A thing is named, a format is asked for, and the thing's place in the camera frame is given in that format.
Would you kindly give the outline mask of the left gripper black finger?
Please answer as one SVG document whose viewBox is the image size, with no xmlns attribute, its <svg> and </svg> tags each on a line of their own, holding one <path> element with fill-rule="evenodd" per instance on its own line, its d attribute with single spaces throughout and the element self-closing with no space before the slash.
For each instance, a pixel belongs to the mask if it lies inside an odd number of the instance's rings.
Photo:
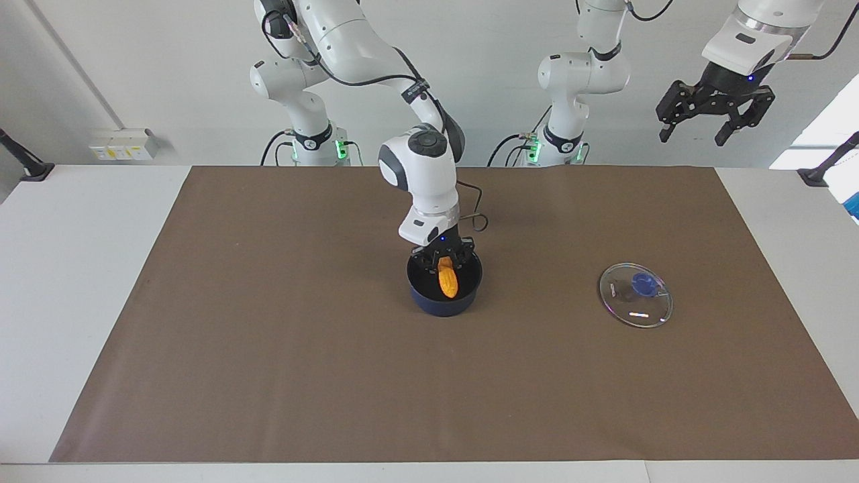
<svg viewBox="0 0 859 483">
<path fill-rule="evenodd" d="M 728 120 L 721 126 L 714 138 L 717 146 L 724 146 L 734 132 L 746 127 L 757 126 L 764 118 L 771 104 L 775 101 L 775 94 L 770 87 L 761 87 L 757 91 L 752 92 L 748 100 L 750 104 L 742 113 L 739 110 L 742 102 L 728 102 Z"/>
<path fill-rule="evenodd" d="M 663 123 L 662 131 L 659 133 L 662 143 L 668 143 L 679 123 L 695 116 L 694 94 L 694 85 L 687 85 L 683 80 L 676 80 L 669 86 L 668 91 L 657 104 L 656 115 Z"/>
</svg>

